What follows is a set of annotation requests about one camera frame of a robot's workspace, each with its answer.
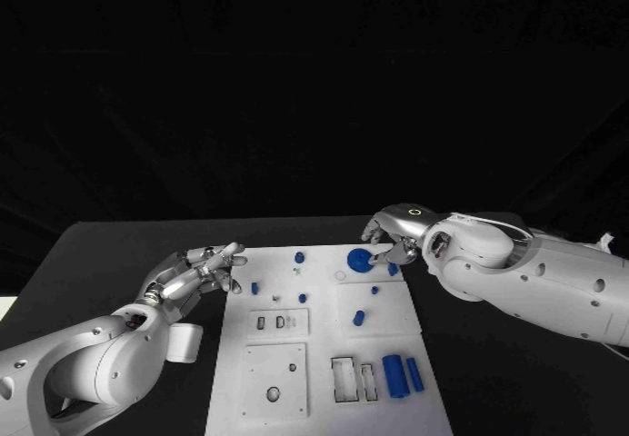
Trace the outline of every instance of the black curtain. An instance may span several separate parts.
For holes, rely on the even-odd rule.
[[[411,201],[623,250],[627,7],[5,1],[0,293],[79,221]]]

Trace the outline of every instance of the robotic hand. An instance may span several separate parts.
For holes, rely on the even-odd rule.
[[[559,334],[629,346],[629,263],[600,243],[571,243],[460,213],[437,215],[411,203],[376,212],[362,239],[377,243],[383,233],[396,244],[369,263],[411,263],[421,253],[428,273],[460,299],[484,300]]]
[[[230,243],[173,253],[132,304],[0,352],[0,436],[86,434],[145,396],[164,360],[193,362],[201,328],[177,321],[200,294],[242,292],[226,268],[246,263],[243,250]],[[64,399],[59,411],[44,391]]]

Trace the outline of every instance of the dark table surface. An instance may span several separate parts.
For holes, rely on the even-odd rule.
[[[171,252],[230,241],[248,247],[359,243],[367,219],[75,224],[0,321],[0,350],[132,302]],[[421,261],[402,272],[454,434],[624,434],[629,362],[486,302],[455,299]],[[204,329],[196,363],[165,362],[147,397],[90,435],[204,434],[225,298],[206,294],[183,320]]]

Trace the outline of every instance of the white cylinder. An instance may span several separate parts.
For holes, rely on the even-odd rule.
[[[170,326],[165,359],[174,363],[193,363],[199,353],[203,327],[194,324],[174,323]]]

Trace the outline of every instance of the cable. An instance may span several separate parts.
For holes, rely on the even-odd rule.
[[[510,225],[510,224],[507,224],[507,223],[502,223],[502,222],[494,221],[494,220],[487,220],[486,218],[477,218],[477,216],[464,215],[463,213],[457,213],[457,212],[452,212],[452,213],[451,213],[451,216],[454,216],[454,215],[455,215],[455,216],[460,216],[460,217],[463,217],[463,218],[468,218],[468,219],[476,220],[476,221],[483,221],[484,223],[489,223],[489,224],[503,225],[504,227],[509,227],[510,229],[513,229],[513,230],[516,230],[517,232],[520,232],[520,233],[526,236],[528,239],[533,239],[533,235],[529,234],[525,230],[522,230],[522,229],[520,229],[519,227],[516,227],[515,225]]]
[[[620,356],[626,361],[629,361],[629,357],[624,356],[614,348],[611,348],[605,343],[600,343],[617,356]]]

